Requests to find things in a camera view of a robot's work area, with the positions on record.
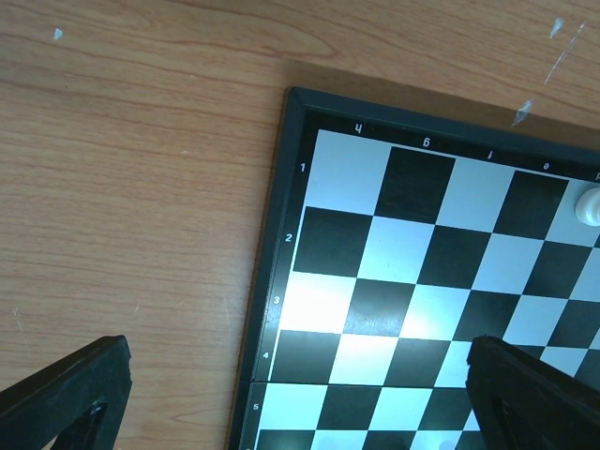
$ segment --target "wood grain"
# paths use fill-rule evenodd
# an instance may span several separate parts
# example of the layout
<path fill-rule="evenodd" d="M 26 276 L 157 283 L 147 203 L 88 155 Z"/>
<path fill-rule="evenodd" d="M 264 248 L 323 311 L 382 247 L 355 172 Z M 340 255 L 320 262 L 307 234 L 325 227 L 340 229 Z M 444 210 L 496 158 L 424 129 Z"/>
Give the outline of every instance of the wood grain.
<path fill-rule="evenodd" d="M 593 0 L 0 1 L 0 388 L 125 334 L 116 448 L 223 448 L 284 89 L 504 129 L 533 99 L 516 132 L 597 148 L 599 22 Z"/>

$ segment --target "white pawn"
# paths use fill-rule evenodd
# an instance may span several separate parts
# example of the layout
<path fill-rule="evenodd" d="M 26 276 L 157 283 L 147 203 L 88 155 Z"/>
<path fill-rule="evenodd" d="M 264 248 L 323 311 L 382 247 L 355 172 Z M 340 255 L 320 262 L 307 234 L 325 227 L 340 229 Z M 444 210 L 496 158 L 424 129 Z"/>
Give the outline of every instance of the white pawn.
<path fill-rule="evenodd" d="M 575 207 L 577 218 L 591 227 L 600 227 L 600 187 L 588 190 Z"/>

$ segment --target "black square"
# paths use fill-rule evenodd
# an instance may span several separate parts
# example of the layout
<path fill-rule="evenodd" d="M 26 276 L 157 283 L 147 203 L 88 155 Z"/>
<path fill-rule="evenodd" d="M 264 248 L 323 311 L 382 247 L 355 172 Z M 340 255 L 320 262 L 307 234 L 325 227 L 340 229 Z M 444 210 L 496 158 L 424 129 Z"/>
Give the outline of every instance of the black square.
<path fill-rule="evenodd" d="M 487 450 L 481 431 L 463 431 L 456 450 Z"/>
<path fill-rule="evenodd" d="M 533 356 L 535 359 L 540 359 L 542 353 L 546 347 L 539 345 L 516 345 L 519 350 L 524 351 L 526 354 Z"/>
<path fill-rule="evenodd" d="M 599 323 L 600 303 L 569 300 L 547 345 L 588 349 Z"/>
<path fill-rule="evenodd" d="M 308 207 L 293 270 L 356 277 L 372 219 L 362 214 Z"/>
<path fill-rule="evenodd" d="M 567 184 L 558 178 L 515 172 L 494 232 L 545 239 Z"/>
<path fill-rule="evenodd" d="M 363 450 L 410 450 L 414 431 L 370 431 Z"/>
<path fill-rule="evenodd" d="M 399 339 L 385 386 L 433 387 L 449 346 L 446 340 Z"/>
<path fill-rule="evenodd" d="M 340 335 L 281 330 L 271 381 L 327 384 Z"/>
<path fill-rule="evenodd" d="M 398 337 L 413 291 L 412 284 L 357 279 L 344 333 Z"/>
<path fill-rule="evenodd" d="M 471 413 L 471 402 L 463 388 L 433 389 L 419 429 L 460 429 Z"/>
<path fill-rule="evenodd" d="M 368 429 L 381 387 L 327 387 L 317 429 Z"/>
<path fill-rule="evenodd" d="M 600 391 L 600 350 L 588 350 L 585 353 L 575 379 Z"/>
<path fill-rule="evenodd" d="M 569 298 L 592 249 L 545 242 L 537 257 L 525 294 Z"/>
<path fill-rule="evenodd" d="M 450 157 L 393 148 L 375 215 L 435 223 L 454 162 Z"/>
<path fill-rule="evenodd" d="M 314 430 L 263 429 L 256 450 L 310 450 Z"/>
<path fill-rule="evenodd" d="M 471 341 L 483 335 L 502 339 L 519 298 L 511 293 L 471 291 L 454 340 Z"/>
<path fill-rule="evenodd" d="M 435 227 L 418 284 L 470 289 L 489 237 L 488 232 Z"/>

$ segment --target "table surface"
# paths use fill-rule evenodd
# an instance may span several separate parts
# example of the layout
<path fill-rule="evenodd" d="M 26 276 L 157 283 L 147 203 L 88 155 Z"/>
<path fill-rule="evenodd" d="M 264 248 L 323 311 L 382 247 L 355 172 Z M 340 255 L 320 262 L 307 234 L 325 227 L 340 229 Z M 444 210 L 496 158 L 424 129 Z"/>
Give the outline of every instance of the table surface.
<path fill-rule="evenodd" d="M 289 85 L 599 145 L 596 1 L 325 3 L 0 1 L 0 388 L 124 334 L 115 448 L 223 448 Z"/>

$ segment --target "scratch mark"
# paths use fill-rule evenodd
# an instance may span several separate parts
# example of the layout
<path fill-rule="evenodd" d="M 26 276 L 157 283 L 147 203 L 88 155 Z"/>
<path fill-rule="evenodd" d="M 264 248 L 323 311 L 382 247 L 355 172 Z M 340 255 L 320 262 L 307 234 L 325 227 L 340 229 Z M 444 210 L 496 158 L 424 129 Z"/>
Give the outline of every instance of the scratch mark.
<path fill-rule="evenodd" d="M 561 31 L 563 28 L 564 19 L 562 17 L 557 17 L 556 21 L 554 21 L 554 26 L 552 27 L 552 31 L 550 31 L 550 39 L 554 38 L 556 34 Z"/>
<path fill-rule="evenodd" d="M 227 300 L 225 300 L 225 319 L 227 320 L 227 328 L 231 328 L 232 326 L 229 322 L 229 308 L 227 307 Z"/>
<path fill-rule="evenodd" d="M 15 319 L 17 319 L 17 324 L 19 325 L 19 331 L 24 333 L 25 327 L 23 326 L 23 319 L 21 318 L 21 312 L 19 312 L 19 309 L 17 307 L 15 307 L 14 309 L 11 309 L 11 311 L 15 315 Z"/>
<path fill-rule="evenodd" d="M 533 107 L 533 98 L 530 100 L 527 100 L 525 102 L 525 104 L 517 110 L 517 115 L 515 116 L 515 121 L 513 122 L 513 125 L 511 127 L 514 127 L 515 125 L 518 125 L 522 121 L 524 121 L 525 118 L 529 115 L 530 111 L 532 110 L 532 107 Z"/>
<path fill-rule="evenodd" d="M 548 84 L 548 80 L 550 79 L 550 77 L 554 73 L 554 70 L 556 70 L 556 68 L 563 61 L 563 59 L 566 57 L 566 55 L 569 54 L 569 52 L 571 52 L 571 49 L 573 49 L 573 47 L 575 46 L 575 41 L 577 40 L 577 38 L 579 37 L 579 35 L 583 31 L 584 27 L 585 27 L 585 22 L 581 24 L 581 26 L 579 27 L 579 29 L 577 30 L 577 32 L 575 33 L 575 35 L 573 36 L 573 38 L 569 42 L 569 45 L 567 45 L 566 49 L 564 49 L 564 52 L 562 52 L 561 56 L 559 56 L 559 59 L 557 59 L 556 63 L 554 63 L 554 66 L 552 67 L 552 70 L 550 71 L 550 73 L 547 75 L 546 80 L 544 81 L 544 84 Z"/>
<path fill-rule="evenodd" d="M 23 342 L 25 343 L 25 347 L 27 348 L 27 350 L 29 350 L 29 342 L 27 341 L 27 336 L 25 334 L 25 324 L 23 323 L 23 318 L 21 317 L 21 312 L 19 311 L 19 309 L 17 307 L 15 307 L 14 309 L 11 309 L 10 312 L 12 312 L 15 316 L 15 319 L 17 320 L 17 324 L 19 325 L 19 331 L 22 333 L 22 339 Z"/>

